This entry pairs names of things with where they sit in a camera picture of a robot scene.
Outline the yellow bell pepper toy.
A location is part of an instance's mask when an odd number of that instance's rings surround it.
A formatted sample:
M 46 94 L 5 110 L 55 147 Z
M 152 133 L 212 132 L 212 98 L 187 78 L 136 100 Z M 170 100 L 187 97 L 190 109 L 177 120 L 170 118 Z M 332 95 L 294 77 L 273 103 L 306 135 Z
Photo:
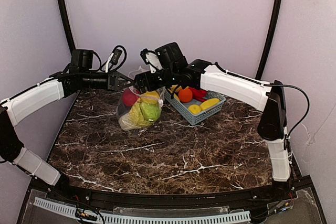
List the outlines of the yellow bell pepper toy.
M 158 104 L 160 95 L 156 91 L 148 91 L 141 95 L 140 100 L 142 103 Z

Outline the clear zip top bag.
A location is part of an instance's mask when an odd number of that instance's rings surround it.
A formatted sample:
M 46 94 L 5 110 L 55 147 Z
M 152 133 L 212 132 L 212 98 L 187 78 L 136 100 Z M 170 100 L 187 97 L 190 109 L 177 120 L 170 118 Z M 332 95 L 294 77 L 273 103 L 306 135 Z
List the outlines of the clear zip top bag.
M 116 108 L 117 120 L 124 131 L 137 131 L 153 125 L 161 116 L 165 88 L 141 94 L 131 86 L 126 88 Z

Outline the napa cabbage toy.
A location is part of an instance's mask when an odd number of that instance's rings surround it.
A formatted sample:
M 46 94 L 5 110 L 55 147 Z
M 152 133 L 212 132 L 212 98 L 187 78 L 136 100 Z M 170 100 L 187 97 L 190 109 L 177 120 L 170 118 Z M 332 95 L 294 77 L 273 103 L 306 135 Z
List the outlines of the napa cabbage toy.
M 140 103 L 138 102 L 132 106 L 128 113 L 119 118 L 119 125 L 125 131 L 142 129 L 149 127 L 152 124 L 154 124 L 154 122 L 150 122 L 144 119 L 140 109 Z

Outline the green pepper toy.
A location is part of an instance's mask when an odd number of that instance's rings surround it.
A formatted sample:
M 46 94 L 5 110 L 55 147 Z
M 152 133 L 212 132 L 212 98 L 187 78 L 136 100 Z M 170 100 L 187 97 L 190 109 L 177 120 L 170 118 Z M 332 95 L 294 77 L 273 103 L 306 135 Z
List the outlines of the green pepper toy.
M 160 118 L 161 109 L 158 105 L 150 103 L 140 103 L 140 109 L 145 120 L 155 122 Z

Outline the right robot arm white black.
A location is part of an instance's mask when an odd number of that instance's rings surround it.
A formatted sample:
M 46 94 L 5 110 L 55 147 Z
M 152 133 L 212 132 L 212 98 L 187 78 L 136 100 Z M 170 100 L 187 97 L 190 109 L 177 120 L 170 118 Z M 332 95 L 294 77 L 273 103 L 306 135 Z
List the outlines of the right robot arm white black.
M 285 88 L 301 91 L 280 81 L 255 80 L 223 69 L 218 63 L 196 59 L 187 62 L 176 42 L 154 51 L 143 49 L 140 56 L 150 70 L 135 76 L 135 88 L 141 93 L 176 84 L 217 92 L 244 102 L 262 112 L 257 132 L 268 146 L 272 178 L 286 182 L 290 178 L 291 131 L 287 129 Z

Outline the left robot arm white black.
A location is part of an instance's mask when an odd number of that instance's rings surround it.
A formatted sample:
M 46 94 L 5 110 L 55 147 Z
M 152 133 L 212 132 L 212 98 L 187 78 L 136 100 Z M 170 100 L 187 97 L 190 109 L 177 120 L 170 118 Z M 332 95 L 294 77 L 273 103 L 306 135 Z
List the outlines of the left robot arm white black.
M 26 117 L 39 109 L 66 98 L 81 89 L 102 89 L 120 91 L 130 87 L 134 81 L 118 72 L 122 66 L 120 56 L 126 56 L 126 49 L 117 45 L 105 63 L 92 69 L 93 59 L 98 54 L 93 50 L 75 49 L 71 61 L 63 71 L 50 75 L 44 81 L 1 101 L 1 158 L 18 166 L 29 175 L 37 177 L 46 184 L 56 186 L 67 177 L 30 151 L 21 142 L 15 127 Z

